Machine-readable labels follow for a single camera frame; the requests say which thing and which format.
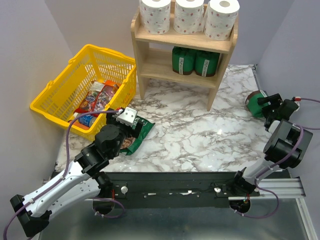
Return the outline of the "green roll brown end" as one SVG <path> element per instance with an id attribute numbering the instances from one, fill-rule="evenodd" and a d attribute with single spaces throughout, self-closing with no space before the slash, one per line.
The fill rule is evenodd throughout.
<path id="1" fill-rule="evenodd" d="M 195 57 L 194 71 L 201 77 L 213 77 L 216 74 L 220 53 L 198 50 Z"/>

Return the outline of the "floral paper towel roll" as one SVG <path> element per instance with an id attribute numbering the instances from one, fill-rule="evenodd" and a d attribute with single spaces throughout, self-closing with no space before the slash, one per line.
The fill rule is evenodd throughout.
<path id="1" fill-rule="evenodd" d="M 174 30 L 182 35 L 192 35 L 204 30 L 204 0 L 176 0 L 174 5 Z"/>
<path id="2" fill-rule="evenodd" d="M 140 0 L 139 9 L 145 31 L 152 35 L 163 35 L 170 29 L 170 0 Z"/>
<path id="3" fill-rule="evenodd" d="M 239 10 L 237 0 L 210 0 L 205 13 L 204 34 L 213 41 L 226 40 L 231 34 Z"/>

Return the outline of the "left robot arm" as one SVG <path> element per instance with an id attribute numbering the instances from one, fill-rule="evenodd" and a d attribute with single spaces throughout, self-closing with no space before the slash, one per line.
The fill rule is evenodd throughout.
<path id="1" fill-rule="evenodd" d="M 61 173 L 37 190 L 10 199 L 14 217 L 29 239 L 44 230 L 54 214 L 68 204 L 110 194 L 110 180 L 102 169 L 119 155 L 127 138 L 139 137 L 143 121 L 133 113 L 109 110 L 105 114 L 106 125 L 74 160 L 66 160 Z"/>

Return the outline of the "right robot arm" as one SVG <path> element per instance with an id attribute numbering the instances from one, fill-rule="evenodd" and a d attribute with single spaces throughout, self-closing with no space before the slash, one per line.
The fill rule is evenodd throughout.
<path id="1" fill-rule="evenodd" d="M 271 137 L 263 149 L 264 156 L 235 174 L 230 183 L 234 195 L 249 195 L 272 173 L 293 169 L 302 162 L 313 133 L 290 122 L 301 100 L 299 96 L 282 99 L 278 93 L 268 95 L 263 90 L 253 91 L 246 98 L 246 107 L 254 117 L 265 119 L 264 128 Z"/>

